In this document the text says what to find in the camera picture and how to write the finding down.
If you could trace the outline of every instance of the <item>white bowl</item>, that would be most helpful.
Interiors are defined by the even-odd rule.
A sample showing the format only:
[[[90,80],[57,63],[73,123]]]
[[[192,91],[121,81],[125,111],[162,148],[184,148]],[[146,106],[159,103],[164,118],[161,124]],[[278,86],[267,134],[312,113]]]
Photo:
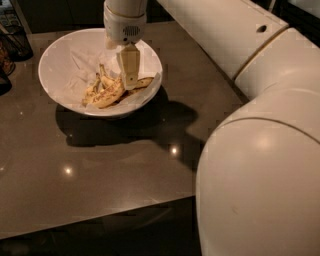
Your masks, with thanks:
[[[105,65],[110,76],[120,74],[116,61],[120,46],[106,49],[104,28],[79,30],[53,42],[39,63],[42,87],[58,104],[77,113],[106,118],[127,116],[147,104],[162,82],[162,65],[157,54],[142,40],[136,46],[141,54],[139,78],[152,76],[154,79],[142,93],[130,96],[116,106],[97,109],[81,104],[85,88],[99,72],[99,63]]]

